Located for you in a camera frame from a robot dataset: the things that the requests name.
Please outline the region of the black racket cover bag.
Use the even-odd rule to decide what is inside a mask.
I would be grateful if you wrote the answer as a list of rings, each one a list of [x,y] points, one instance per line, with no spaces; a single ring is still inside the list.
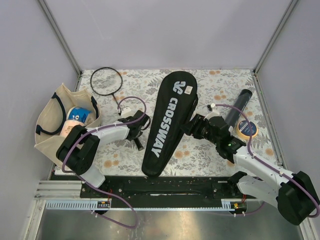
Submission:
[[[186,71],[164,77],[158,90],[155,109],[142,161],[142,172],[158,177],[171,159],[198,104],[196,78]]]

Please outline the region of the black shuttlecock tube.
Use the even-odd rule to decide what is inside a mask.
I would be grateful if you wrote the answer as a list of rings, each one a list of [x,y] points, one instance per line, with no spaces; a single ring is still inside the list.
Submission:
[[[251,99],[253,93],[249,89],[243,89],[238,97],[236,98],[233,106],[241,111],[244,110],[247,103]],[[238,122],[241,114],[234,108],[231,108],[228,114],[225,117],[225,122],[228,124],[229,127],[234,128],[236,123]]]

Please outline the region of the badminton racket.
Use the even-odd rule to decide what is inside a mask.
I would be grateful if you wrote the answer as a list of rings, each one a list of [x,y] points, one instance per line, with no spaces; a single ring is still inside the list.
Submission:
[[[111,67],[101,67],[95,70],[90,77],[90,86],[94,93],[99,96],[112,96],[113,99],[116,99],[115,94],[123,86],[123,77],[121,74]],[[120,104],[117,104],[117,113],[119,110],[122,110],[124,107],[120,107]],[[132,111],[133,115],[136,112],[142,112],[141,110]],[[109,125],[104,125],[98,127],[97,130],[93,131],[91,134],[97,136],[100,139],[100,143],[112,143],[114,141],[127,140],[129,134],[129,128],[127,125],[130,122],[127,122],[126,118],[122,118],[119,114],[119,119]],[[139,137],[133,141],[139,151],[143,150]]]

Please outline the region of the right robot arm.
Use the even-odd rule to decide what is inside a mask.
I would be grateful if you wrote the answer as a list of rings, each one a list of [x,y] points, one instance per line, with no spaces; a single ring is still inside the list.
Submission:
[[[231,197],[239,198],[244,194],[262,200],[277,208],[289,223],[296,226],[306,218],[319,216],[320,200],[310,177],[302,171],[293,173],[254,155],[247,143],[231,135],[222,116],[207,118],[196,114],[181,130],[195,139],[213,143],[223,159],[254,174],[237,173],[237,179],[227,186]]]

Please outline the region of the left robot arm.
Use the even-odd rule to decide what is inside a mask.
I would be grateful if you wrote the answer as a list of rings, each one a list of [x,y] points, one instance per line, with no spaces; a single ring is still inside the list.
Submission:
[[[61,169],[68,167],[82,181],[89,183],[96,197],[106,196],[109,191],[106,178],[93,164],[98,148],[115,141],[135,141],[142,135],[143,126],[149,121],[150,117],[146,113],[137,110],[133,116],[120,118],[109,125],[74,126],[56,151],[56,158],[62,162]]]

